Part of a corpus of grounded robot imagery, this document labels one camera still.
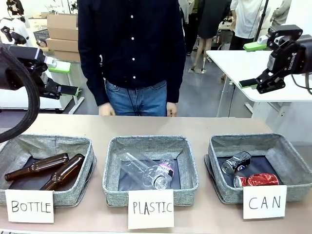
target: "black corrugated hose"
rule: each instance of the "black corrugated hose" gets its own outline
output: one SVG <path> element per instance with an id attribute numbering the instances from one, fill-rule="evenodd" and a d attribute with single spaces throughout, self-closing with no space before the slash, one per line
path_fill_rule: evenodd
<path id="1" fill-rule="evenodd" d="M 40 109 L 38 88 L 26 67 L 5 47 L 0 44 L 0 60 L 5 62 L 20 78 L 28 95 L 28 110 L 24 118 L 12 129 L 0 134 L 0 143 L 15 138 L 25 132 L 36 120 Z"/>

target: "hand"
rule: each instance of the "hand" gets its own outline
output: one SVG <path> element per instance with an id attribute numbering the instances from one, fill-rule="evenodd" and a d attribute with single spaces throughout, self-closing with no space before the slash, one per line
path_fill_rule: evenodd
<path id="1" fill-rule="evenodd" d="M 112 105 L 109 102 L 107 102 L 98 107 L 98 115 L 99 116 L 115 116 L 116 114 Z"/>
<path id="2" fill-rule="evenodd" d="M 167 116 L 176 117 L 177 107 L 175 103 L 167 102 Z"/>
<path id="3" fill-rule="evenodd" d="M 231 31 L 234 31 L 235 26 L 236 26 L 236 20 L 234 19 L 234 20 L 232 21 L 232 23 L 231 23 L 230 30 L 231 30 Z"/>

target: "blue jeans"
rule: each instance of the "blue jeans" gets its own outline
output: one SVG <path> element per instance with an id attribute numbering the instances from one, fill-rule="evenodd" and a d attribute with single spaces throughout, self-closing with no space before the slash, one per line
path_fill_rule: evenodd
<path id="1" fill-rule="evenodd" d="M 106 81 L 106 93 L 118 116 L 167 116 L 167 82 L 124 89 Z"/>

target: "bottle neck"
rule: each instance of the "bottle neck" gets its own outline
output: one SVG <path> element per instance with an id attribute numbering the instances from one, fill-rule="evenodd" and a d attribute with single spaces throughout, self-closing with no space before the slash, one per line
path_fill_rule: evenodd
<path id="1" fill-rule="evenodd" d="M 58 183 L 53 180 L 49 180 L 40 190 L 51 191 L 57 187 Z"/>
<path id="2" fill-rule="evenodd" d="M 30 174 L 32 174 L 31 170 L 28 167 L 26 167 L 26 168 L 22 168 L 17 171 L 6 174 L 4 178 L 6 181 L 12 181 L 18 178 L 22 178 L 24 176 L 28 176 Z"/>

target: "stacked cardboard box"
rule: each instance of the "stacked cardboard box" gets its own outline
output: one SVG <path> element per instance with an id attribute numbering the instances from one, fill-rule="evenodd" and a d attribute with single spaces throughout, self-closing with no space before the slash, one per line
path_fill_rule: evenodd
<path id="1" fill-rule="evenodd" d="M 48 15 L 47 18 L 50 38 L 46 41 L 49 49 L 54 50 L 55 58 L 80 62 L 77 15 Z"/>

